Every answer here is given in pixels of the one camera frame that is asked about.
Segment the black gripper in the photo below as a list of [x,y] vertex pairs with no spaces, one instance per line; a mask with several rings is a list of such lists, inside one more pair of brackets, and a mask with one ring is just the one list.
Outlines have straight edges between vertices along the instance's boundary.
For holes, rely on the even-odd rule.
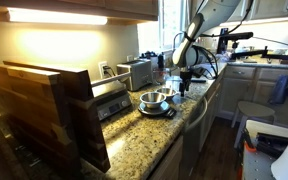
[[183,97],[184,88],[185,88],[185,91],[189,91],[190,80],[192,78],[192,71],[187,67],[181,68],[180,78],[182,79],[182,83],[180,83],[179,85],[179,92],[180,92],[181,97]]

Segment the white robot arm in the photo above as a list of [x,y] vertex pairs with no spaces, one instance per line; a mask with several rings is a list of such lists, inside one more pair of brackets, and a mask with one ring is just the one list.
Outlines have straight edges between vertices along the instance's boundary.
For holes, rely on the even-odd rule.
[[174,51],[173,63],[180,68],[180,86],[181,96],[189,89],[192,73],[188,70],[189,66],[198,64],[197,60],[189,57],[194,53],[192,48],[196,38],[205,31],[226,22],[235,11],[241,0],[208,0],[204,7],[197,11],[192,18],[188,28],[184,32],[179,47]]

